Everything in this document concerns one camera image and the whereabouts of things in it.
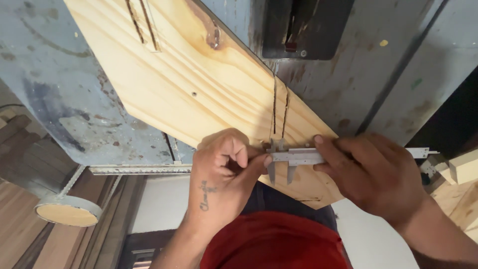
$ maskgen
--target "forearm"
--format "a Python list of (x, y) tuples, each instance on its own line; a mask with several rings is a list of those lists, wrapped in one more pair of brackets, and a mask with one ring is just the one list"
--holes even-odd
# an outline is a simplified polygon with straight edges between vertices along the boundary
[(168, 245), (151, 263), (151, 269), (196, 269), (212, 237), (196, 231), (185, 221), (179, 225)]
[(424, 201), (410, 222), (397, 231), (412, 249), (432, 259), (478, 264), (478, 245), (433, 199)]

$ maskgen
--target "person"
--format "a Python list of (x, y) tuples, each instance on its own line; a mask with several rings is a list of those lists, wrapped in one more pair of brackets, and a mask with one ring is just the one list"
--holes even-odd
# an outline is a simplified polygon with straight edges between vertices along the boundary
[[(326, 160), (314, 170), (327, 173), (359, 208), (387, 221), (420, 268), (478, 268), (478, 245), (427, 195), (405, 148), (379, 134), (316, 135), (314, 141)], [(296, 213), (287, 204), (303, 204), (279, 201), (257, 181), (271, 161), (236, 129), (204, 139), (193, 157), (184, 219), (150, 268), (351, 268), (335, 219), (327, 220), (334, 217), (330, 206)]]

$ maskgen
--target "hand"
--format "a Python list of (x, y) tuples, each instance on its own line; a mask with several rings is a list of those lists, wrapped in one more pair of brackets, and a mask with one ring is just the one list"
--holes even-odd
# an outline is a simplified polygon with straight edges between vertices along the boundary
[(244, 209), (272, 158), (251, 147), (237, 129), (205, 138), (198, 149), (193, 156), (185, 221), (212, 237)]
[(327, 173), (344, 197), (395, 229), (407, 224), (424, 201), (432, 199), (422, 187), (412, 155), (384, 136), (362, 134), (332, 141), (316, 135), (314, 140), (327, 161), (314, 165), (314, 170)]

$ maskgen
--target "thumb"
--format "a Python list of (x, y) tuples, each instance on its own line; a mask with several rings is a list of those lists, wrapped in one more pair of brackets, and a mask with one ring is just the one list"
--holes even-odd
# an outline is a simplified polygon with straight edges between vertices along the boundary
[(254, 186), (257, 179), (261, 176), (264, 168), (272, 162), (272, 157), (269, 154), (262, 154), (250, 161), (247, 167), (236, 177), (237, 182), (242, 184)]

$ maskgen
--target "white wall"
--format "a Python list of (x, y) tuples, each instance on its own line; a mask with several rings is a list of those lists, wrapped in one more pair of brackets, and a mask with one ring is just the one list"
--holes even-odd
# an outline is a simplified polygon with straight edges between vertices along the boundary
[(354, 269), (419, 269), (405, 241), (382, 218), (365, 213), (349, 199), (332, 208)]
[(188, 194), (189, 176), (149, 178), (131, 233), (176, 229), (186, 213)]
[[(148, 179), (132, 233), (176, 229), (187, 209), (189, 177)], [(382, 218), (350, 200), (332, 205), (354, 269), (418, 269), (405, 241)]]

